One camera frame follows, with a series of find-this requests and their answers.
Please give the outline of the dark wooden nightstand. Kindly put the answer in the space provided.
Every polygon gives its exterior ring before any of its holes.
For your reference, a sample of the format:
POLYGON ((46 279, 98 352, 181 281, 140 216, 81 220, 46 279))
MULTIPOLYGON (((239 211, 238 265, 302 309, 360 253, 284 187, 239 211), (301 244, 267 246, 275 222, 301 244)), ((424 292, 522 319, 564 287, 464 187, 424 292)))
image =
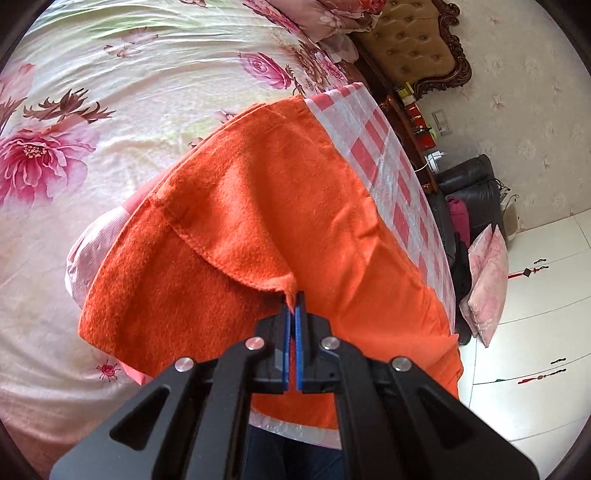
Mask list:
POLYGON ((362 82, 370 96, 380 106, 388 122, 399 138, 423 190, 427 194, 437 193, 439 187, 433 172, 428 166, 424 150, 420 147, 409 116, 398 94, 363 58, 352 64, 342 61, 349 80, 362 82))

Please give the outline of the floral pink bed sheet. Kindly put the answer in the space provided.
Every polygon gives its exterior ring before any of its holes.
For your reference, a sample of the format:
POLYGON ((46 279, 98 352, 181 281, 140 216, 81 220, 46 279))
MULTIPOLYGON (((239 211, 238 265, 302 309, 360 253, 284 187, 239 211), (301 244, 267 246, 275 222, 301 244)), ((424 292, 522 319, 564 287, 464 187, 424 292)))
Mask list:
POLYGON ((136 392, 77 333, 81 232, 221 123, 345 85, 265 1, 55 1, 1 74, 1 421, 35 473, 136 392))

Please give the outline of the tufted tan carved headboard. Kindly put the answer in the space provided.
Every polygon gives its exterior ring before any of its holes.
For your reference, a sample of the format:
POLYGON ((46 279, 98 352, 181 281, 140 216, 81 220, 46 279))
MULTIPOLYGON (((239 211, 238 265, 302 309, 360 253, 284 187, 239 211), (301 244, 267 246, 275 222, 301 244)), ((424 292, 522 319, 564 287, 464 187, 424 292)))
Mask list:
POLYGON ((387 91, 411 86, 420 99, 466 85, 472 67, 458 36, 460 8, 441 0, 388 1, 376 25, 351 35, 359 63, 387 91))

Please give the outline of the floral pink folded quilt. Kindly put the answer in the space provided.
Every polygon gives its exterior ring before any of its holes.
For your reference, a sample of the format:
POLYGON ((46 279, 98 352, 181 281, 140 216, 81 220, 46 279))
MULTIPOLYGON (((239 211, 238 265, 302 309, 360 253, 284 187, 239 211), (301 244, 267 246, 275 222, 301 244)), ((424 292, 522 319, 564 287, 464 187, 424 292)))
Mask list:
POLYGON ((294 35, 306 36, 324 49, 335 63, 355 63, 359 53, 349 34, 374 29, 387 2, 250 0, 242 4, 294 35))

